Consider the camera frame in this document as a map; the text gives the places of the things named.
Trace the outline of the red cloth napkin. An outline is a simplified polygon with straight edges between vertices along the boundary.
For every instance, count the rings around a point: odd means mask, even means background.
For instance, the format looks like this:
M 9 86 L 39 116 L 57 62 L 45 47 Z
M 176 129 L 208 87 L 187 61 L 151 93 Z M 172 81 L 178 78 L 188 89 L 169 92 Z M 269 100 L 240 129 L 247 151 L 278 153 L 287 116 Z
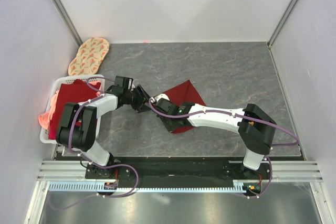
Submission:
M 192 85 L 192 83 L 187 80 L 167 91 L 163 92 L 167 98 L 167 100 L 171 101 L 176 105 L 180 105 L 182 102 L 193 102 L 195 104 L 200 104 L 205 106 L 205 102 Z

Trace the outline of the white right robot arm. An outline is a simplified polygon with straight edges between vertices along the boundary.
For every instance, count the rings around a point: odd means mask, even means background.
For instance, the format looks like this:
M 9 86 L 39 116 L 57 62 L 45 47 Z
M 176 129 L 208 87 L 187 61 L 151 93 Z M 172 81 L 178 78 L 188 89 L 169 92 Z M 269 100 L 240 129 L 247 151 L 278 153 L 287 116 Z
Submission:
M 190 127 L 212 127 L 240 135 L 246 146 L 241 174 L 248 179 L 259 173 L 264 156 L 268 155 L 274 139 L 276 122 L 259 106 L 248 104 L 240 109 L 217 109 L 193 102 L 180 106 L 167 99 L 159 99 L 154 108 L 170 133 L 188 130 Z

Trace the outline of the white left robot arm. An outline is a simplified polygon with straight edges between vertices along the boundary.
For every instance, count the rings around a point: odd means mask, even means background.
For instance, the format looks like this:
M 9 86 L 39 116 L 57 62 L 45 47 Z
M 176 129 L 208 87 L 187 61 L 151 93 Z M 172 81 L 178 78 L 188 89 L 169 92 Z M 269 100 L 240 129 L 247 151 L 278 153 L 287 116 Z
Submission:
M 110 86 L 105 93 L 85 102 L 65 105 L 56 131 L 56 142 L 97 166 L 97 173 L 111 178 L 115 173 L 113 155 L 97 142 L 97 124 L 106 113 L 130 105 L 138 113 L 149 110 L 149 94 L 141 85 Z

